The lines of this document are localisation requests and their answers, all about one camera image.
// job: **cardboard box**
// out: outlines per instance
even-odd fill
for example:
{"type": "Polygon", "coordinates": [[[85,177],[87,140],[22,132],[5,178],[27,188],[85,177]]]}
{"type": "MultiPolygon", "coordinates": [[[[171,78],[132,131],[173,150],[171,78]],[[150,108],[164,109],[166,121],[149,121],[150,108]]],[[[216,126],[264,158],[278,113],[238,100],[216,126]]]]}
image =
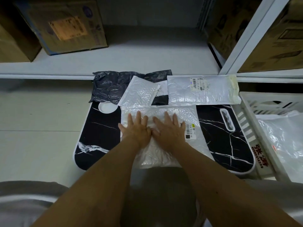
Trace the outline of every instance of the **cardboard box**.
{"type": "Polygon", "coordinates": [[[217,0],[208,42],[227,59],[262,0],[217,0]]]}
{"type": "Polygon", "coordinates": [[[11,4],[0,2],[0,62],[31,62],[41,45],[11,4]]]}
{"type": "Polygon", "coordinates": [[[290,0],[239,72],[303,68],[303,0],[290,0]]]}
{"type": "Polygon", "coordinates": [[[96,0],[20,0],[15,5],[48,55],[107,47],[96,0]]]}

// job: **white label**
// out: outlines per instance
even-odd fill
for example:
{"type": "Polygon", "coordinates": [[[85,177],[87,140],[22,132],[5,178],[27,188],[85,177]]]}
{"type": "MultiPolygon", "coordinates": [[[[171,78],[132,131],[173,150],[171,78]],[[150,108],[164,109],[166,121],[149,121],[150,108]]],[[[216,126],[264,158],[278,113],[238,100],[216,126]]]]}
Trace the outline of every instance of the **white label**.
{"type": "Polygon", "coordinates": [[[209,83],[203,78],[190,78],[192,91],[209,91],[209,83]]]}
{"type": "Polygon", "coordinates": [[[159,91],[157,92],[156,96],[164,96],[164,95],[168,95],[169,92],[167,90],[167,80],[158,82],[156,84],[160,85],[159,91]]]}
{"type": "Polygon", "coordinates": [[[196,139],[196,129],[193,123],[186,124],[185,139],[196,139]]]}

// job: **black plastic bag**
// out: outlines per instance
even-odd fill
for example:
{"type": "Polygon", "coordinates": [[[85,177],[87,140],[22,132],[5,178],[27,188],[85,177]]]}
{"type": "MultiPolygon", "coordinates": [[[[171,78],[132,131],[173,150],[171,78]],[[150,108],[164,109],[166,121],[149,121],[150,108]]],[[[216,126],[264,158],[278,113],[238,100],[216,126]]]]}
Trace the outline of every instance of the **black plastic bag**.
{"type": "MultiPolygon", "coordinates": [[[[95,75],[93,80],[94,87],[92,91],[92,98],[89,102],[110,101],[113,104],[118,104],[133,76],[157,83],[167,80],[167,76],[171,76],[172,71],[164,70],[147,74],[138,72],[103,71],[94,72],[93,74],[95,75]]],[[[152,105],[167,104],[168,96],[157,96],[152,103],[152,105]]]]}

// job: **black marble tabletop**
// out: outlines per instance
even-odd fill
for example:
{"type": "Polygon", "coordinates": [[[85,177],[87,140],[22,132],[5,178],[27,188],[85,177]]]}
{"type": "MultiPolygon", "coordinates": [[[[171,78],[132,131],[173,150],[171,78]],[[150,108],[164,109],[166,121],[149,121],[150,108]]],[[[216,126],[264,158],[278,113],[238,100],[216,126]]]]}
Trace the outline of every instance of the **black marble tabletop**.
{"type": "MultiPolygon", "coordinates": [[[[121,110],[104,114],[92,102],[79,141],[74,151],[77,166],[87,170],[120,142],[118,123],[121,110]]],[[[246,174],[255,166],[254,155],[230,105],[199,105],[198,117],[207,146],[214,160],[235,174],[246,174]],[[226,109],[234,125],[229,131],[220,109],[226,109]]]]}

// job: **plastic package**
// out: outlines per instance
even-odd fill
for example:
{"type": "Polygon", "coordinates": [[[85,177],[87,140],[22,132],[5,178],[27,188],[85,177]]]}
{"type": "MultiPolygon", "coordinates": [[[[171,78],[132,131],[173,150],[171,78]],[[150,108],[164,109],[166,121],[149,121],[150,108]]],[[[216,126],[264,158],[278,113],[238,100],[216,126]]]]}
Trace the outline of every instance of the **plastic package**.
{"type": "Polygon", "coordinates": [[[143,107],[150,106],[160,88],[147,80],[134,76],[131,79],[126,91],[121,97],[118,106],[120,107],[143,107]]]}
{"type": "MultiPolygon", "coordinates": [[[[121,124],[127,126],[128,114],[131,113],[133,119],[135,119],[138,110],[141,111],[142,117],[145,115],[149,117],[148,126],[150,127],[156,127],[152,120],[153,116],[156,116],[161,121],[164,121],[165,111],[167,111],[171,117],[174,113],[176,113],[179,122],[186,122],[187,129],[184,135],[188,136],[188,134],[190,134],[191,136],[190,139],[188,139],[188,137],[186,138],[186,142],[202,154],[214,160],[204,139],[195,105],[180,107],[150,106],[142,108],[121,108],[121,124]]],[[[178,161],[170,153],[163,151],[157,145],[155,140],[151,138],[149,145],[137,154],[134,160],[134,167],[146,169],[157,166],[180,167],[178,161]]]]}
{"type": "Polygon", "coordinates": [[[256,117],[290,180],[303,183],[303,113],[256,117]]]}
{"type": "MultiPolygon", "coordinates": [[[[150,82],[157,83],[167,80],[167,76],[172,75],[172,71],[164,70],[147,74],[138,72],[103,71],[94,72],[93,74],[95,75],[93,80],[94,87],[92,98],[89,102],[109,101],[113,104],[118,104],[133,76],[138,76],[150,82]]],[[[162,104],[163,101],[165,102],[165,96],[159,96],[154,99],[153,103],[157,105],[162,104]]]]}
{"type": "Polygon", "coordinates": [[[239,104],[236,75],[168,76],[169,104],[239,104]]]}

